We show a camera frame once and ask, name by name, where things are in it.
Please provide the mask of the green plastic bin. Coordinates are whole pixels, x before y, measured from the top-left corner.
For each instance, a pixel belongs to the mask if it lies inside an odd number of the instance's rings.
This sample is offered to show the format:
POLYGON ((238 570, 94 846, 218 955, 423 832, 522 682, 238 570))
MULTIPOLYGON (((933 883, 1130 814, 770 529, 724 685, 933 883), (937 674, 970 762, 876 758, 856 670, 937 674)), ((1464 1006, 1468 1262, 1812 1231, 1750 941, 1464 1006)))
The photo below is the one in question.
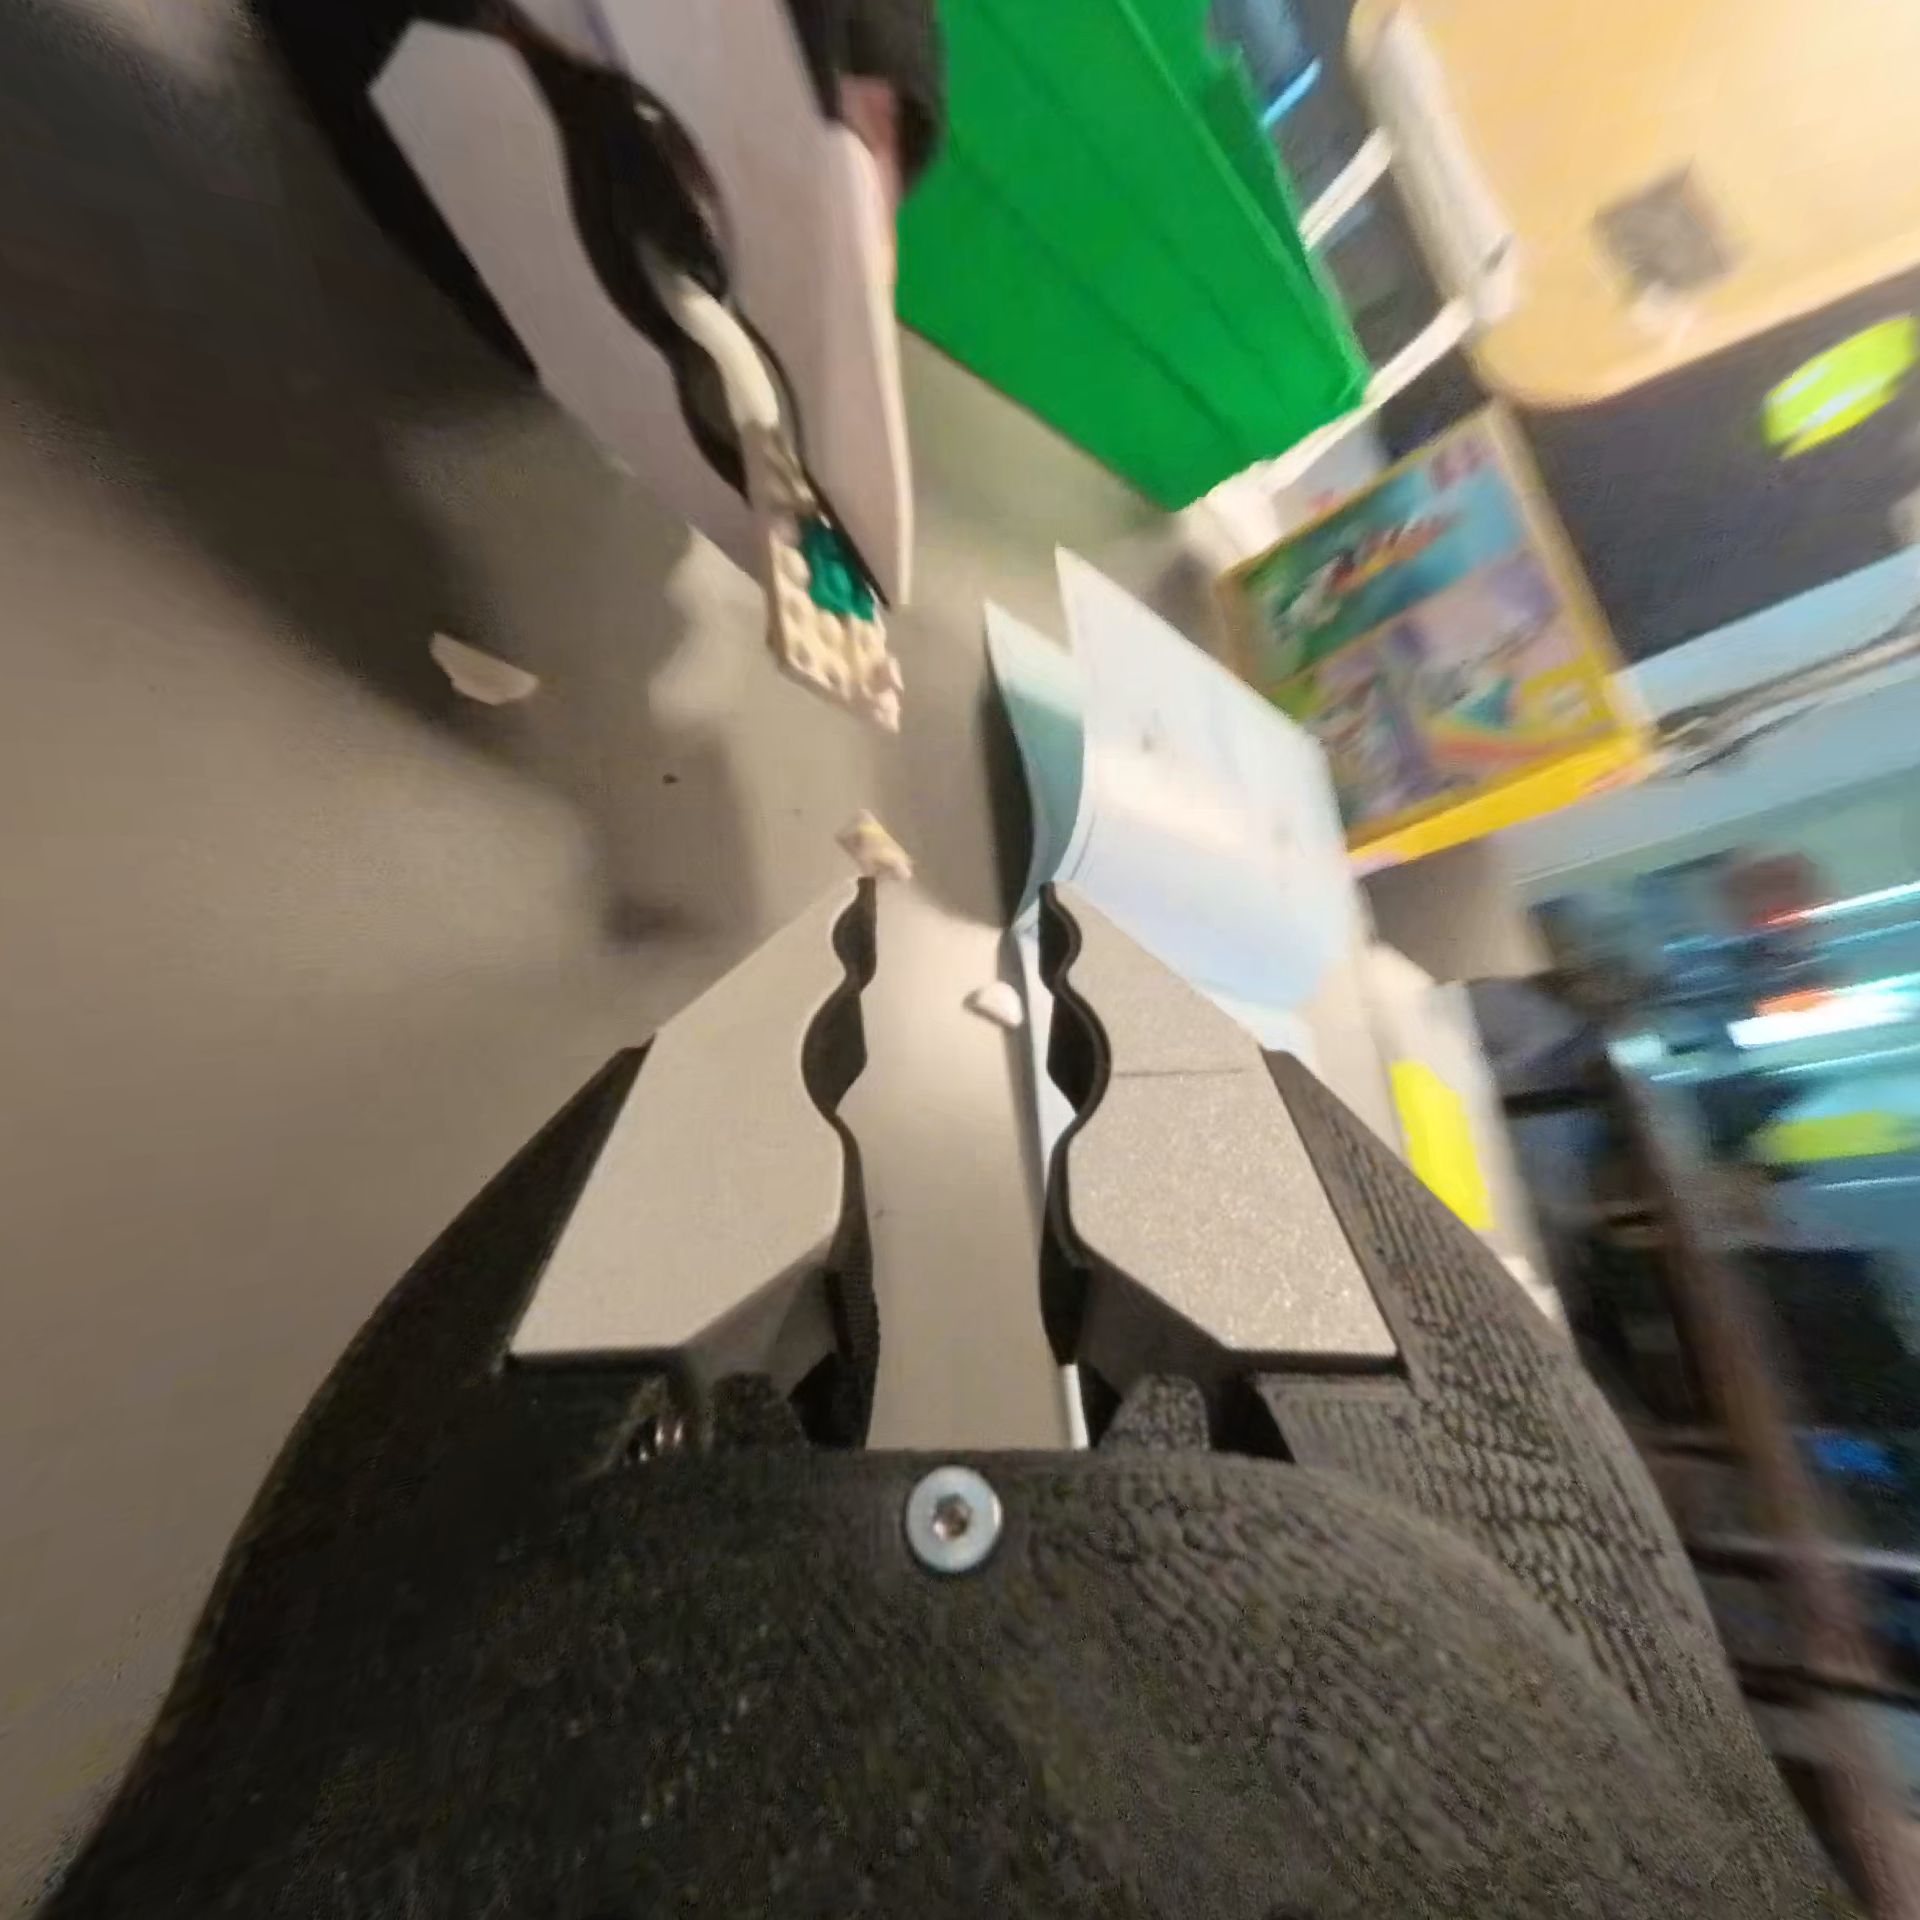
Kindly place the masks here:
POLYGON ((945 131, 898 315, 1164 509, 1278 458, 1370 374, 1199 1, 949 1, 945 131))

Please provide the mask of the lego instruction booklet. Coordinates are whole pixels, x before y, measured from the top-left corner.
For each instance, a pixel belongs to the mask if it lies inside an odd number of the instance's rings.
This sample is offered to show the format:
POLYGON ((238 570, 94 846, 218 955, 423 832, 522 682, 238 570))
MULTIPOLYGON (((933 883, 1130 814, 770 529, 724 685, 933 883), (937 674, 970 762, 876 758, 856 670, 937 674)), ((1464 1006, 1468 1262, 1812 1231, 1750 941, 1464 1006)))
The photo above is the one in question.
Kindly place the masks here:
POLYGON ((1311 1007, 1357 939, 1317 743, 1079 555, 1064 641, 984 606, 1030 850, 1013 919, 1038 979, 1039 891, 1076 891, 1264 1049, 1317 1053, 1311 1007))

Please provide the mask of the yellow-green round object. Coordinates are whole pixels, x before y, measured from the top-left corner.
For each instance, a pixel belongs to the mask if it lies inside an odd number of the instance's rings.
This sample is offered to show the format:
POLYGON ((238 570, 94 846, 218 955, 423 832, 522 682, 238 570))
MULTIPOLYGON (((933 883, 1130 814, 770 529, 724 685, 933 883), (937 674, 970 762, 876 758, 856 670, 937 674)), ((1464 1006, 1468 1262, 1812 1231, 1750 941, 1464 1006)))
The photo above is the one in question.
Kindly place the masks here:
POLYGON ((1815 352, 1762 397, 1764 443, 1797 458, 1886 411, 1918 367, 1918 320, 1879 320, 1815 352))

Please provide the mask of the yellow sticky note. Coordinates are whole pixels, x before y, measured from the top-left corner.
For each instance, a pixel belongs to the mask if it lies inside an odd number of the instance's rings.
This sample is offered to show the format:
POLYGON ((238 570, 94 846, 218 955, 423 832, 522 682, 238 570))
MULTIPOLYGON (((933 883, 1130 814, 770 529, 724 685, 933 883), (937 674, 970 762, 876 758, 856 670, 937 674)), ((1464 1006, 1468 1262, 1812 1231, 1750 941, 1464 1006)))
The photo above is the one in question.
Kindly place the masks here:
POLYGON ((1413 1173, 1468 1227, 1488 1233, 1497 1223, 1495 1198, 1468 1103, 1438 1069, 1418 1061, 1393 1058, 1386 1081, 1413 1173))

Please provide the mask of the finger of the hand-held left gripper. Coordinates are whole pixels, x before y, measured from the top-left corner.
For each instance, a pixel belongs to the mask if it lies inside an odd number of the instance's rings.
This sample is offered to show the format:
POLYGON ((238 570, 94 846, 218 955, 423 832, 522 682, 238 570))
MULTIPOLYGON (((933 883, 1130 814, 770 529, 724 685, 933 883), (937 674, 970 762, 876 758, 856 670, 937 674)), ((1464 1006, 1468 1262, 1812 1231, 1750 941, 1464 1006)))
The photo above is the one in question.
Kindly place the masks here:
POLYGON ((525 16, 407 27, 374 115, 532 382, 718 545, 757 545, 781 376, 684 123, 525 16))
POLYGON ((631 82, 665 166, 639 288, 692 443, 738 493, 748 373, 775 448, 879 600, 910 597, 916 501, 895 321, 895 227, 916 182, 916 6, 591 3, 597 61, 631 82))

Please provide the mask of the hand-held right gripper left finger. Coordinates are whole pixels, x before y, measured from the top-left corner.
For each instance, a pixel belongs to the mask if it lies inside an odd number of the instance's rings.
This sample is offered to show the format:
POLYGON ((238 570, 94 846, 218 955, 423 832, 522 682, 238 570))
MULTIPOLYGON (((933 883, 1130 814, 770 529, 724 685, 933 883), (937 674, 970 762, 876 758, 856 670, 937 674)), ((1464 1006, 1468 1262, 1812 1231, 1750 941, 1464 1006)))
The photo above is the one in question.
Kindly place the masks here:
POLYGON ((869 1062, 878 902, 876 879, 836 882, 639 1046, 517 1361, 633 1361, 695 1400, 758 1376, 815 1443, 869 1442, 879 1309, 842 1102, 869 1062))

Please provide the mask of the white and green lego assembly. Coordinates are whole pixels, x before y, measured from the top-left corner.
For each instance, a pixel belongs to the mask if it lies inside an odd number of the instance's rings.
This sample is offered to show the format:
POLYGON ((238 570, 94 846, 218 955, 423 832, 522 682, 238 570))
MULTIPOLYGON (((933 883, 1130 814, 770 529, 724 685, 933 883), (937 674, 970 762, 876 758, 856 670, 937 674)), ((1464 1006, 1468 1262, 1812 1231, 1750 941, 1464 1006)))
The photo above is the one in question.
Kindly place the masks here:
POLYGON ((781 426, 744 426, 743 453, 766 638, 776 666, 815 697, 895 733, 904 688, 872 583, 781 426))

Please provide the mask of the colourful lego set box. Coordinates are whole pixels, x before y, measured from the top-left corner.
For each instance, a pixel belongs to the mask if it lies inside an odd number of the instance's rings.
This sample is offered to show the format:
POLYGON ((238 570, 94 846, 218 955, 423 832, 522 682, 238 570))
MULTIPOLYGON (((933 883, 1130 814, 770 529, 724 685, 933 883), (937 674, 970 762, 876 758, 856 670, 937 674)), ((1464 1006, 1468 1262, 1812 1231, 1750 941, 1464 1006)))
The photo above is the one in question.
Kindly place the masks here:
POLYGON ((1501 401, 1215 577, 1226 662, 1380 872, 1632 783, 1650 719, 1501 401))

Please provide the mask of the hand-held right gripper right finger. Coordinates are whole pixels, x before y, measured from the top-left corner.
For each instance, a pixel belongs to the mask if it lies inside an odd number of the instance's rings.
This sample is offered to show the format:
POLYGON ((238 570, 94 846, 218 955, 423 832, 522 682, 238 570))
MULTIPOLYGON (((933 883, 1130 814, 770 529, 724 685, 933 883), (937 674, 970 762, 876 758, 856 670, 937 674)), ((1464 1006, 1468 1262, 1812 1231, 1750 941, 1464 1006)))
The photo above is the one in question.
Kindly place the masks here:
POLYGON ((1039 895, 1039 1304, 1085 1429, 1143 1383, 1231 1432, 1265 1378, 1375 1383, 1400 1344, 1257 1035, 1074 889, 1039 895))

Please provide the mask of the light wooden side table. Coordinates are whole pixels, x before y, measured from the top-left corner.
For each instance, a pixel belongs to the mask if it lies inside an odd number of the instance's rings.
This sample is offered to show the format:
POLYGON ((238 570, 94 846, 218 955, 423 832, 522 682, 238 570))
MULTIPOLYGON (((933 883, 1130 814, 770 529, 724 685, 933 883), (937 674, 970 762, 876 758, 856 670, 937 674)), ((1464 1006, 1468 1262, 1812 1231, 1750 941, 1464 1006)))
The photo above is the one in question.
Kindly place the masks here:
POLYGON ((1528 406, 1914 270, 1914 1, 1352 3, 1341 49, 1479 376, 1528 406))

